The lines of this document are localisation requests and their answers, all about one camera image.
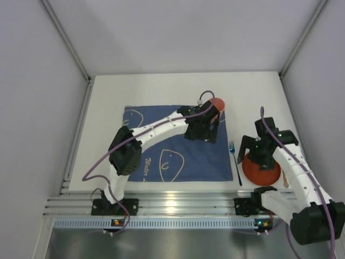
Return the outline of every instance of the orange plate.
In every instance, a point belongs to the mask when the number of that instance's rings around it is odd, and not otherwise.
[[[269,186],[277,182],[280,178],[280,166],[276,162],[274,165],[274,170],[270,171],[260,171],[260,166],[256,163],[252,163],[248,159],[248,154],[244,156],[242,162],[242,169],[245,176],[256,185]]]

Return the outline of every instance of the cable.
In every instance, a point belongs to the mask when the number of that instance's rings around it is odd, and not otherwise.
[[[322,192],[321,192],[321,190],[319,188],[319,185],[316,182],[316,180],[314,179],[313,175],[309,172],[309,170],[303,164],[300,163],[301,161],[287,147],[285,147],[284,144],[282,142],[280,142],[280,140],[274,135],[274,133],[271,131],[271,129],[269,128],[269,126],[267,125],[267,123],[265,121],[264,113],[265,113],[265,109],[264,109],[263,106],[261,106],[260,115],[261,115],[261,120],[263,121],[263,124],[265,125],[265,128],[267,129],[269,134],[272,136],[272,138],[279,144],[279,146],[281,146],[286,151],[286,153],[288,153],[293,158],[293,160],[295,160],[296,163],[299,164],[299,166],[303,169],[303,171],[306,172],[306,174],[310,178],[311,182],[313,183],[313,185],[314,185],[314,187],[316,189],[316,192],[319,195],[319,198],[320,198],[320,200],[322,202],[322,206],[323,206],[323,208],[325,210],[325,213],[326,213],[326,217],[327,217],[328,225],[329,225],[329,231],[330,231],[330,254],[329,254],[329,259],[333,259],[334,258],[334,251],[335,251],[334,227],[333,227],[332,218],[330,216],[330,213],[329,213],[329,210],[328,210],[325,198],[322,195]]]
[[[101,188],[96,188],[96,189],[92,192],[92,194],[90,195],[90,201],[91,201],[92,204],[93,204],[92,195],[93,195],[97,190],[102,191]]]
[[[292,241],[291,241],[291,238],[290,238],[290,234],[289,234],[289,225],[288,224],[285,224],[285,230],[286,230],[286,237],[287,237],[287,241],[289,242],[289,245],[291,247],[291,250],[292,252],[295,254],[295,256],[297,257],[297,259],[302,259],[300,257],[300,255],[297,253],[296,249],[293,247],[292,245]]]
[[[205,110],[205,111],[202,111],[200,113],[196,113],[196,114],[192,114],[192,115],[187,115],[187,116],[181,116],[181,117],[178,117],[178,118],[173,118],[172,121],[175,121],[175,120],[182,120],[182,119],[190,119],[190,118],[194,118],[194,117],[197,117],[197,116],[201,116],[205,113],[207,113],[209,110],[211,110],[214,102],[215,102],[215,94],[210,91],[210,90],[207,90],[207,91],[204,91],[200,97],[199,97],[199,100],[201,100],[201,98],[203,97],[204,94],[206,93],[211,93],[212,94],[212,103],[211,105]],[[101,175],[101,174],[97,174],[97,175],[93,175],[93,176],[90,176],[89,175],[95,170],[96,167],[98,167],[98,165],[103,161],[105,160],[105,158],[107,158],[110,154],[112,154],[114,151],[116,151],[118,148],[122,147],[123,145],[131,142],[132,140],[140,137],[140,136],[143,136],[144,134],[147,134],[148,132],[150,132],[151,130],[155,129],[155,128],[158,128],[166,123],[170,122],[170,120],[165,120],[165,121],[162,121],[158,124],[156,124],[153,128],[149,128],[141,133],[139,133],[138,135],[136,136],[133,136],[129,139],[126,139],[125,141],[123,141],[122,143],[116,145],[114,148],[112,148],[111,150],[109,150],[104,156],[102,156],[91,168],[90,170],[82,177],[82,181],[85,182],[85,181],[89,181],[89,180],[92,180],[92,179],[95,179],[95,178],[102,178],[104,180],[106,180],[106,182],[108,183],[108,188],[109,188],[109,193],[110,195],[112,196],[112,198],[115,200],[115,202],[125,211],[125,213],[128,215],[128,220],[127,222],[123,225],[123,227],[116,233],[119,233],[121,231],[123,231],[125,229],[125,227],[129,224],[129,221],[130,221],[130,214],[129,214],[129,211],[125,208],[125,206],[117,200],[117,198],[114,196],[113,192],[112,192],[112,189],[111,189],[111,183],[110,183],[110,180],[108,179],[108,177],[104,176],[104,175]]]

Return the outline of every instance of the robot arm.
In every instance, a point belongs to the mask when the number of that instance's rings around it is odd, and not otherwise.
[[[120,147],[109,156],[111,190],[118,200],[124,197],[124,190],[129,175],[140,166],[141,154],[149,147],[175,135],[184,134],[190,140],[203,140],[214,143],[216,141],[220,112],[216,106],[212,106],[201,116],[193,115],[205,112],[211,101],[202,106],[182,106],[170,116],[152,124],[128,129],[126,126],[119,129],[109,150],[123,141],[138,136],[128,144]],[[107,207],[116,203],[106,185],[102,193],[102,199]]]
[[[117,153],[111,154],[110,157],[110,174],[109,179],[112,186],[112,191],[114,192],[114,196],[118,200],[122,200],[124,193],[125,193],[125,185],[127,183],[127,180],[129,178],[129,175],[134,172],[139,166],[140,166],[140,156],[145,150],[147,150],[149,147],[155,145],[156,143],[163,141],[167,138],[173,137],[175,135],[185,134],[188,129],[188,124],[186,123],[185,119],[172,121],[173,118],[179,118],[182,115],[178,113],[177,111],[172,113],[170,116],[161,119],[159,121],[156,121],[152,124],[140,127],[140,128],[133,128],[131,131],[127,127],[123,127],[119,130],[119,133],[121,134],[124,131],[132,132],[132,135],[140,135],[140,133],[146,131],[148,128],[151,128],[152,131],[150,133],[144,134],[138,138],[135,139],[135,142],[133,142],[132,149],[137,148],[138,152],[133,153],[132,160],[128,162],[124,168],[120,168],[121,158],[118,159]],[[168,123],[155,128],[156,125],[159,125],[160,123],[169,120]],[[115,139],[113,140],[113,143],[111,144],[111,147],[109,149],[112,149],[116,144],[120,143],[123,139],[117,138],[118,135],[116,135]],[[105,196],[108,199],[108,201],[111,204],[116,203],[115,200],[112,198],[112,196],[109,193],[109,188],[106,186],[104,188]]]
[[[335,238],[338,239],[345,223],[344,203],[335,203],[320,186],[304,159],[293,133],[279,131],[275,127],[273,118],[265,118],[265,121],[279,141],[298,158],[298,162],[285,149],[278,146],[261,120],[256,121],[257,138],[243,137],[238,162],[243,160],[246,149],[250,150],[248,155],[250,161],[258,164],[261,170],[271,170],[277,162],[295,192],[297,203],[289,201],[273,187],[260,187],[251,193],[256,210],[258,212],[270,210],[277,214],[290,225],[291,232],[299,244],[330,240],[328,220],[315,188],[317,185],[326,201],[334,226]]]

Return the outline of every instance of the metal floor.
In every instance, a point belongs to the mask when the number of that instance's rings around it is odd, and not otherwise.
[[[241,234],[230,229],[130,229],[110,237],[99,230],[84,236],[66,249],[89,231],[54,229],[46,259],[296,258],[287,242],[284,224],[269,236]],[[307,246],[293,243],[301,258],[328,258],[327,243]]]

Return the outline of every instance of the white cable clip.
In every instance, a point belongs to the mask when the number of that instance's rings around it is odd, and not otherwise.
[[[150,129],[151,129],[151,131],[148,133],[148,135],[149,135],[150,137],[153,137],[153,135],[151,134],[151,132],[152,132],[153,134],[155,134],[155,135],[156,135],[156,133],[155,133],[155,129],[154,129],[154,127],[153,127],[151,124],[149,124],[148,126],[149,126],[149,127],[150,127]]]

